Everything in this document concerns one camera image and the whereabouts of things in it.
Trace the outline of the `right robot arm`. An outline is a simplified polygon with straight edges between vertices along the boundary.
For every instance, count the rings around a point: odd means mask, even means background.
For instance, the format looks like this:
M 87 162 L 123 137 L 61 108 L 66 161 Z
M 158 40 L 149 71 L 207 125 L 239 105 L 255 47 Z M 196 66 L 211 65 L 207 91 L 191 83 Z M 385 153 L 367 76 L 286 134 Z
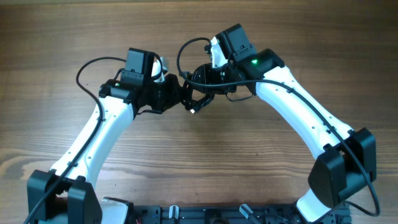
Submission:
M 245 86 L 271 105 L 298 133 L 315 163 L 309 189 L 297 200 L 297 222 L 316 223 L 363 188 L 374 192 L 376 140 L 366 128 L 358 131 L 329 113 L 294 78 L 271 49 L 257 51 L 240 24 L 207 40 L 210 63 L 187 75 L 207 98 Z

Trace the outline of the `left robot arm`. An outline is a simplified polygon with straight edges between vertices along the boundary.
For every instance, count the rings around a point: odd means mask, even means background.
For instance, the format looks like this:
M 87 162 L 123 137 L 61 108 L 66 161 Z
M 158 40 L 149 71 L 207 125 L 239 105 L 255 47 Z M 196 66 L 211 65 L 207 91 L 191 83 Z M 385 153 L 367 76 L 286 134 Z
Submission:
M 105 197 L 95 187 L 114 144 L 134 118 L 162 114 L 181 101 L 181 87 L 168 61 L 130 48 L 125 66 L 93 95 L 96 107 L 68 151 L 49 171 L 35 170 L 27 182 L 26 223 L 139 223 L 134 204 Z

